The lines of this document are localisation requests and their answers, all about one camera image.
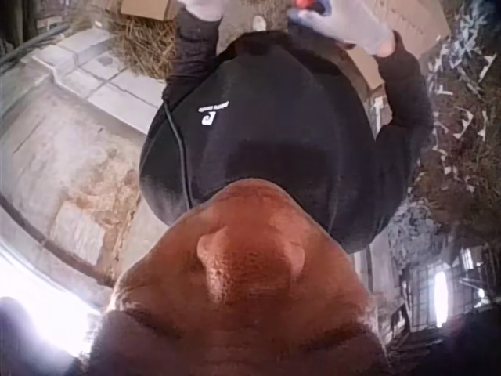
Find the red object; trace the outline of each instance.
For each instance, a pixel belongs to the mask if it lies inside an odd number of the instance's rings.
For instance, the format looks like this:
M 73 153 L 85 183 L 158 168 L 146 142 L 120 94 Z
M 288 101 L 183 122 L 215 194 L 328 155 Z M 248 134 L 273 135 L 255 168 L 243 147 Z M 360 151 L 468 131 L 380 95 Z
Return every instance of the red object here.
M 308 9 L 315 4 L 316 0 L 296 0 L 296 6 L 299 9 Z

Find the hand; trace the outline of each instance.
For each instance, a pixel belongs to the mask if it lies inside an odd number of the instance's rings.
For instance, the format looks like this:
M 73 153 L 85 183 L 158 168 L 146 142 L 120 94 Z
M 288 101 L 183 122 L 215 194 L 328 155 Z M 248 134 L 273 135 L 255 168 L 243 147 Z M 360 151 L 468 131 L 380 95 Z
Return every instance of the hand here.
M 316 0 L 324 14 L 306 9 L 291 9 L 292 21 L 303 24 L 329 38 L 359 45 L 370 55 L 389 56 L 395 50 L 395 37 L 381 23 L 364 0 Z
M 222 18 L 228 0 L 179 0 L 186 10 L 203 21 L 215 22 Z

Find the light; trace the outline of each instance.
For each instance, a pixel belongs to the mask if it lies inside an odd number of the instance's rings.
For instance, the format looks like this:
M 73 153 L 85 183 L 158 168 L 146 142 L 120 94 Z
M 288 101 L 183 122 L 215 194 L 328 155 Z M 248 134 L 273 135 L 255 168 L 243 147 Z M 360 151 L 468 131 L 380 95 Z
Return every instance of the light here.
M 73 356 L 90 350 L 89 317 L 99 312 L 16 262 L 1 241 L 0 297 L 17 300 L 31 316 L 39 334 L 53 345 Z
M 474 268 L 473 257 L 471 257 L 471 251 L 467 248 L 463 250 L 464 255 L 464 269 L 472 270 Z
M 437 327 L 442 327 L 449 316 L 449 291 L 444 272 L 435 274 L 434 303 Z

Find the black hoodie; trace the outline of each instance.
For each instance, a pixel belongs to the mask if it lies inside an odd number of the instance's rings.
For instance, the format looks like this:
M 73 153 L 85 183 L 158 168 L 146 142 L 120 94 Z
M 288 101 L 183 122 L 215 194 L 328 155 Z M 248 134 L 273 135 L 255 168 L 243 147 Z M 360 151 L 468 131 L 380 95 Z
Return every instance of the black hoodie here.
M 393 121 L 375 140 L 350 81 L 280 32 L 245 34 L 216 56 L 218 23 L 178 15 L 164 101 L 186 146 L 194 204 L 260 178 L 285 189 L 348 252 L 388 224 L 433 128 L 416 58 L 397 35 L 379 59 Z M 171 225 L 187 211 L 178 143 L 160 108 L 142 151 L 142 193 Z

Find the logo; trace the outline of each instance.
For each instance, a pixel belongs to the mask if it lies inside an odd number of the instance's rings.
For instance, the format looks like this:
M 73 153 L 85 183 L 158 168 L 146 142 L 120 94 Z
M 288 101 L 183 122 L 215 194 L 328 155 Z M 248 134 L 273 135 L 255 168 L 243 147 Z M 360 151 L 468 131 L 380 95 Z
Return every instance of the logo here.
M 222 104 L 218 104 L 216 106 L 208 106 L 208 107 L 201 107 L 198 109 L 198 112 L 201 114 L 204 114 L 208 112 L 207 115 L 204 116 L 202 119 L 202 125 L 210 126 L 214 123 L 214 119 L 216 118 L 216 114 L 219 110 L 224 110 L 227 106 L 229 105 L 229 102 L 225 102 Z

